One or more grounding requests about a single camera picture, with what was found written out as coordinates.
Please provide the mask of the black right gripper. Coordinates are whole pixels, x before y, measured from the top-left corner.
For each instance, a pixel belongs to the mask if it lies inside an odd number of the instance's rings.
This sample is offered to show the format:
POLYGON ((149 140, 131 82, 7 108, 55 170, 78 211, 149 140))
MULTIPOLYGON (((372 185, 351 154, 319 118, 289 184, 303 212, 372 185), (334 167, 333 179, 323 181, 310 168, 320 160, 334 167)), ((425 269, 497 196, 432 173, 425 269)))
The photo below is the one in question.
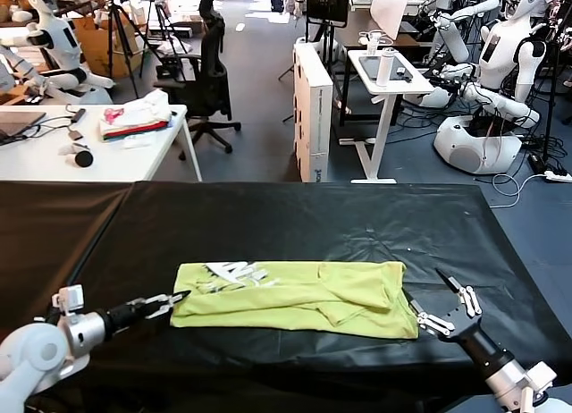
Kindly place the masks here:
POLYGON ((473 360, 494 360, 501 356, 501 348, 486 334, 481 326, 483 313, 475 290, 472 286, 462 285, 454 276, 436 268, 448 288, 457 297, 462 311, 450 311, 445 320, 428 314, 420 304, 412 299, 410 307, 416 314, 417 324, 427 332, 439 336, 444 342, 457 343, 473 360))

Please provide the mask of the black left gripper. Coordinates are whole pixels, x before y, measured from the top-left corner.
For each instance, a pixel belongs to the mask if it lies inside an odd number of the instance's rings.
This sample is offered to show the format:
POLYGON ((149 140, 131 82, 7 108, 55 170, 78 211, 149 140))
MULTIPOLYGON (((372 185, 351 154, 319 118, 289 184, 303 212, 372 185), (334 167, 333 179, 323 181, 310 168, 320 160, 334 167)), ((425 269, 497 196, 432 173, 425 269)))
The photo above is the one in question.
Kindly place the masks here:
POLYGON ((172 294, 160 293, 149 298, 137 298, 104 312, 105 334, 116 333, 129 328, 139 320, 147 320, 168 313, 174 306, 191 294, 191 290, 172 294))

